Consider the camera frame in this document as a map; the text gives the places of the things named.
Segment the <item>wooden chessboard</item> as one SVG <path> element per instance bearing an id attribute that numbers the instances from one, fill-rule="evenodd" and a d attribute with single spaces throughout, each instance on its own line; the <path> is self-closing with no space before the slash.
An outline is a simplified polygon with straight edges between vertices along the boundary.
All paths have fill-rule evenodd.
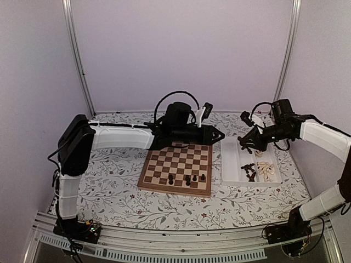
<path id="1" fill-rule="evenodd" d="M 141 172 L 138 189 L 166 194 L 210 198 L 213 147 L 174 142 L 171 147 L 150 150 Z M 173 185 L 168 175 L 173 175 Z M 205 174 L 206 181 L 201 181 Z M 190 176 L 187 186 L 185 177 Z"/>

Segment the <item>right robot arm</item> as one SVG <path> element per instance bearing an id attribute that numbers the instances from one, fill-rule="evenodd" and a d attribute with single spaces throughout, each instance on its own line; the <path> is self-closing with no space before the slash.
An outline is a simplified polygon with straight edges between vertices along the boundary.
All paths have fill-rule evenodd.
<path id="1" fill-rule="evenodd" d="M 305 181 L 313 192 L 311 200 L 290 211 L 284 234 L 295 239 L 305 229 L 305 222 L 350 207 L 350 135 L 319 120 L 313 114 L 298 114 L 290 101 L 268 102 L 273 124 L 264 124 L 253 111 L 240 118 L 251 130 L 239 138 L 242 149 L 266 151 L 269 144 L 294 141 L 293 160 L 310 176 Z"/>

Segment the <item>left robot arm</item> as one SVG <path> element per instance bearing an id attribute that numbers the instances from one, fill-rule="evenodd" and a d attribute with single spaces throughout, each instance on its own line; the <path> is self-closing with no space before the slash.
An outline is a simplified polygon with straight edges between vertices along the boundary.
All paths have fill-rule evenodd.
<path id="1" fill-rule="evenodd" d="M 161 150 L 174 142 L 186 145 L 210 146 L 224 139 L 225 135 L 212 125 L 203 124 L 212 111 L 212 104 L 205 103 L 193 111 L 184 102 L 168 105 L 166 113 L 142 125 L 100 123 L 90 121 L 85 115 L 76 115 L 59 139 L 53 156 L 56 170 L 52 185 L 56 187 L 56 214 L 62 219 L 60 228 L 70 238 L 82 232 L 77 217 L 78 188 L 82 175 L 88 169 L 91 152 L 101 148 L 139 148 Z"/>

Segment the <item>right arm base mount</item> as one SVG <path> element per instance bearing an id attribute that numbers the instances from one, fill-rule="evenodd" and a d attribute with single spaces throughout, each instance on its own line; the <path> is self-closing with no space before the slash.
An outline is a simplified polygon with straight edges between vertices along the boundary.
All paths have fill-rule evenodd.
<path id="1" fill-rule="evenodd" d="M 262 237 L 268 244 L 292 241 L 282 246 L 283 252 L 289 257 L 301 256 L 309 243 L 312 229 L 310 221 L 304 221 L 299 212 L 299 208 L 292 209 L 289 213 L 288 221 L 283 224 L 269 224 L 262 231 Z"/>

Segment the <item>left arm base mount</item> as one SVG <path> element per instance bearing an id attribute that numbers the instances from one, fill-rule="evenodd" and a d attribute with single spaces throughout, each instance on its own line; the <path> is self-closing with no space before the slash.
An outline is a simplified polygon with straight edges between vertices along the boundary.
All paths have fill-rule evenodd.
<path id="1" fill-rule="evenodd" d="M 97 244 L 101 227 L 102 224 L 94 220 L 80 222 L 78 221 L 78 217 L 74 219 L 62 219 L 61 216 L 58 215 L 53 233 L 66 237 L 69 240 Z"/>

